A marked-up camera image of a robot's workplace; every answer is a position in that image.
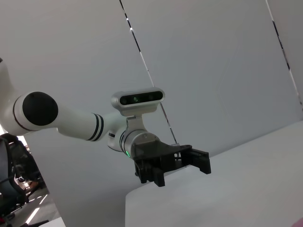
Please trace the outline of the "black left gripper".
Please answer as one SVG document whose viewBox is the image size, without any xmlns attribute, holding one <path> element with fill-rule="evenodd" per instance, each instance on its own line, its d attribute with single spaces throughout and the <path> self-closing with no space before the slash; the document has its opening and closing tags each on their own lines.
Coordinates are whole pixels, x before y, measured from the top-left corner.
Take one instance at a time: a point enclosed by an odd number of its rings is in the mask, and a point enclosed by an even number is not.
<svg viewBox="0 0 303 227">
<path fill-rule="evenodd" d="M 190 150 L 188 164 L 199 168 L 208 175 L 211 163 L 208 152 L 193 149 L 191 145 L 168 145 L 159 140 L 134 144 L 131 158 L 135 161 L 135 175 L 141 183 L 154 182 L 158 187 L 165 186 L 164 172 L 160 168 L 177 168 L 180 164 L 175 154 Z"/>
</svg>

